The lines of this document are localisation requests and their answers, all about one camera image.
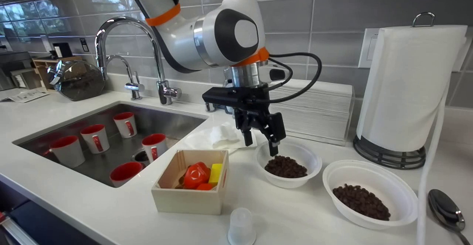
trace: crumpled paper towel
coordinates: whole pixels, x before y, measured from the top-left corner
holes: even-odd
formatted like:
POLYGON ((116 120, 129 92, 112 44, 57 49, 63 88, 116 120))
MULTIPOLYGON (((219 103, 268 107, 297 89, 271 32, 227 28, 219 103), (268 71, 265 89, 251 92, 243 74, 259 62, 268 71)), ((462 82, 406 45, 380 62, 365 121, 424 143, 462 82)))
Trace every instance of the crumpled paper towel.
MULTIPOLYGON (((257 147, 256 137, 251 132, 253 144, 248 147, 257 147)), ((184 141, 192 149, 198 150, 228 150, 231 154, 245 146, 243 134, 236 129, 234 122, 225 122, 220 126, 203 129, 200 132, 189 135, 184 141)))

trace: coffee beans in jar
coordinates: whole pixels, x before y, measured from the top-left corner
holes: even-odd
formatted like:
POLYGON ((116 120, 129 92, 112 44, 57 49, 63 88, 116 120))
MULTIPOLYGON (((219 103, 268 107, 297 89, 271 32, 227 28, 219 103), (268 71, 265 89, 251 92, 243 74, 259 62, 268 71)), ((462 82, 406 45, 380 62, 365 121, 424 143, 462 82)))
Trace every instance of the coffee beans in jar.
POLYGON ((391 214, 383 202, 361 186, 339 186, 332 190, 333 194, 350 209, 367 217, 389 221, 391 214))
POLYGON ((301 178, 307 176, 307 168, 290 157, 274 156, 265 166, 269 173, 283 178, 301 178))

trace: orange ring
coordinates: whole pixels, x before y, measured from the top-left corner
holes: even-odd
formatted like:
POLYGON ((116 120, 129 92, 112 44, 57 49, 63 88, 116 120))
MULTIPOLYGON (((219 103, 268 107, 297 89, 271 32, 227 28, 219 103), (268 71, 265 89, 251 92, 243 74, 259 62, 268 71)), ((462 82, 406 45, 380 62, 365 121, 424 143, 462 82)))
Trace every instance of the orange ring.
POLYGON ((232 65, 232 67, 240 67, 242 65, 248 65, 252 64, 255 62, 260 62, 260 61, 266 61, 269 58, 269 52, 266 50, 265 47, 261 48, 256 55, 253 55, 239 63, 236 63, 235 65, 232 65))
POLYGON ((146 22, 149 26, 159 26, 161 24, 167 23, 170 19, 174 18, 177 14, 181 12, 181 4, 178 3, 176 6, 172 7, 170 10, 166 11, 164 14, 157 16, 155 18, 146 19, 146 22))

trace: yellow block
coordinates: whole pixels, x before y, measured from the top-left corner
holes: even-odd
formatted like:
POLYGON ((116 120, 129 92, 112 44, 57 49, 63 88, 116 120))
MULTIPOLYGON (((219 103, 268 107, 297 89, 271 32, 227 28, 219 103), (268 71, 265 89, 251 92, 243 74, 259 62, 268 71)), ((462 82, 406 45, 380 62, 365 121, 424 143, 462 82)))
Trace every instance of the yellow block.
POLYGON ((208 179, 208 183, 212 184, 212 186, 216 186, 218 183, 218 178, 220 177, 220 172, 222 171, 222 164, 212 164, 212 168, 210 171, 210 178, 208 179))

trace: clear plastic cup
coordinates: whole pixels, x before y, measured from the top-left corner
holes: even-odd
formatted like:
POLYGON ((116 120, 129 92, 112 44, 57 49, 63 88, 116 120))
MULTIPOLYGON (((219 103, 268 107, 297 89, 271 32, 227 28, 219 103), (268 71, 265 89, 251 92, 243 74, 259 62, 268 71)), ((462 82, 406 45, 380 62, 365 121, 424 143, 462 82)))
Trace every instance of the clear plastic cup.
POLYGON ((228 241, 231 245, 252 245, 256 240, 253 215, 247 208, 237 208, 230 215, 228 241))

